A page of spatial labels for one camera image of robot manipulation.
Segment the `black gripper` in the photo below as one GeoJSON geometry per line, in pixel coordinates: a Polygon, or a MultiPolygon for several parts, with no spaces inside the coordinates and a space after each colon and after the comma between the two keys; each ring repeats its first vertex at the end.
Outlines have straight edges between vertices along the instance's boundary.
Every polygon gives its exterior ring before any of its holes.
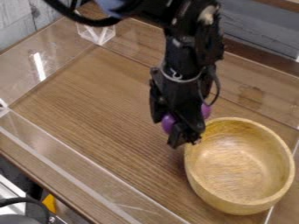
{"type": "Polygon", "coordinates": [[[201,105],[211,106],[220,95],[216,67],[205,66],[189,79],[172,77],[160,67],[151,69],[149,110],[153,123],[171,114],[177,122],[171,129],[167,144],[176,149],[195,144],[205,130],[201,105]]]}

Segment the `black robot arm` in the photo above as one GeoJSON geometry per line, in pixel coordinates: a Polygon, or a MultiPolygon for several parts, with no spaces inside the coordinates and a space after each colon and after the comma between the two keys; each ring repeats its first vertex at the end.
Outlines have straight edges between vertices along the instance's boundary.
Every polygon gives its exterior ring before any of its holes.
{"type": "Polygon", "coordinates": [[[95,0],[120,20],[137,17],[159,25],[164,56],[151,68],[149,108],[155,123],[172,118],[167,143],[172,148],[193,144],[205,130],[201,107],[215,103],[220,91],[216,63],[224,56],[217,0],[95,0]]]}

